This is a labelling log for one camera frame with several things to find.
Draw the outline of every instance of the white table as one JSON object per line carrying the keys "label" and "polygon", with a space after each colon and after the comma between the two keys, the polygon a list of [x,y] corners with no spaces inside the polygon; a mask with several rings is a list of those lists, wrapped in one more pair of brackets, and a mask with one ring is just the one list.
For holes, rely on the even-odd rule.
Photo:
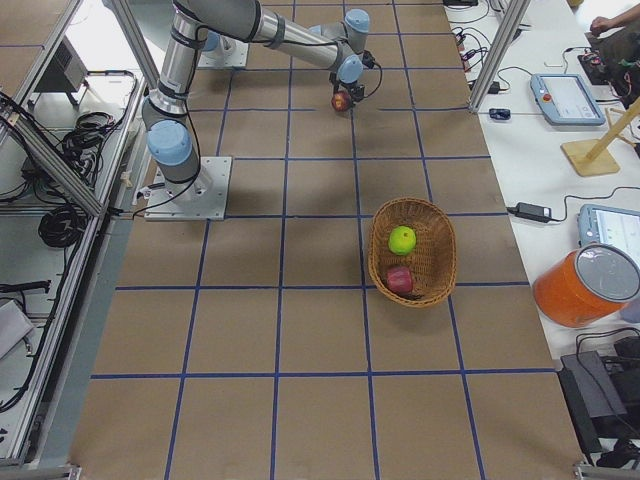
{"label": "white table", "polygon": [[[447,9],[447,15],[451,26],[455,27],[458,26],[456,21],[478,18],[484,11],[486,3],[481,0],[478,7]],[[569,6],[559,0],[532,0],[527,14],[533,29],[522,32],[512,43],[500,68],[519,66],[531,73],[564,73],[563,51],[570,47],[588,46]],[[491,40],[498,28],[498,20],[490,12],[478,22],[459,26],[475,27]],[[470,40],[468,44],[465,42],[465,47],[476,48],[474,44]],[[589,84],[576,58],[580,53],[581,50],[574,50],[566,54],[566,72],[582,74]],[[475,68],[468,73],[468,78],[474,79],[477,74],[478,69]],[[574,140],[598,139],[605,134],[607,127],[554,127],[544,119],[533,99],[529,75],[518,70],[507,70],[502,75],[510,82],[511,90],[488,95],[481,105],[479,118],[507,206],[517,202],[544,205],[552,208],[555,218],[561,218],[564,213],[563,198],[567,194],[605,196],[620,185],[640,186],[640,159],[631,146],[620,140],[614,140],[609,146],[609,152],[620,164],[618,173],[580,177],[560,146]],[[592,87],[592,93],[596,99],[612,98],[609,87]],[[512,118],[508,122],[492,120],[487,114],[489,108],[508,108]],[[511,217],[529,281],[533,283],[539,275],[578,247],[576,215],[582,204],[598,203],[638,209],[639,201],[640,191],[634,190],[619,191],[609,200],[588,202],[569,199],[568,219],[555,225]],[[542,313],[540,319],[558,367],[560,356],[575,353],[575,336],[578,333],[630,326],[620,319],[618,313],[579,330],[560,326]],[[588,348],[607,348],[610,344],[611,339],[600,343],[593,341],[589,342]]]}

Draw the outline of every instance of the orange container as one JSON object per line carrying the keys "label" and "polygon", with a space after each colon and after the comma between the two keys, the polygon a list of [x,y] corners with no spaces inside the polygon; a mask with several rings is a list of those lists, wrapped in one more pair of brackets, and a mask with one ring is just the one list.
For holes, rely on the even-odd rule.
{"label": "orange container", "polygon": [[581,327],[620,310],[640,293],[640,270],[610,245],[575,250],[533,284],[540,310],[567,327]]}

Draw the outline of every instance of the person's hand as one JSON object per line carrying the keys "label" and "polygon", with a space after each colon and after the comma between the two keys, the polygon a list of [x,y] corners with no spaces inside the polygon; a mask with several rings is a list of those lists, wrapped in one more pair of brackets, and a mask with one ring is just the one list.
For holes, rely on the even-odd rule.
{"label": "person's hand", "polygon": [[590,30],[594,37],[598,37],[601,33],[611,30],[612,28],[613,25],[610,18],[596,17],[593,19],[593,22],[591,22]]}

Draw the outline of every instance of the power adapter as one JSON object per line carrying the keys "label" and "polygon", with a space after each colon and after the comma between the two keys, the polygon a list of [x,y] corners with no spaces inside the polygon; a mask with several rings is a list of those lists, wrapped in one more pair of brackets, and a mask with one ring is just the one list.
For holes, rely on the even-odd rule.
{"label": "power adapter", "polygon": [[478,0],[442,0],[445,7],[477,7]]}
{"label": "power adapter", "polygon": [[532,205],[531,203],[518,202],[515,207],[507,207],[507,212],[516,217],[533,220],[534,222],[549,223],[551,220],[551,209]]}
{"label": "power adapter", "polygon": [[[473,90],[473,86],[476,84],[475,80],[471,80],[469,82],[469,90]],[[491,86],[489,87],[488,92],[491,95],[495,95],[500,93],[500,82],[491,82]]]}

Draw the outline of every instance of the metal base plate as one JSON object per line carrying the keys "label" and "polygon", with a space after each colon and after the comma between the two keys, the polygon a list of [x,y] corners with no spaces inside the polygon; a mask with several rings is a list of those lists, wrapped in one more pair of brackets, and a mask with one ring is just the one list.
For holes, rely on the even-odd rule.
{"label": "metal base plate", "polygon": [[[229,191],[229,177],[231,176],[231,157],[202,157],[202,168],[213,185],[197,200],[188,203],[169,202],[145,212],[145,218],[150,221],[184,221],[184,220],[224,220],[227,207],[227,193]],[[164,182],[162,172],[158,170],[154,178],[155,183]],[[157,205],[169,196],[164,189],[153,190],[149,197],[149,205]]]}
{"label": "metal base plate", "polygon": [[224,55],[224,57],[219,59],[200,55],[198,68],[220,70],[225,68],[246,68],[248,55],[249,45],[247,43],[236,42],[236,48],[231,55]]}

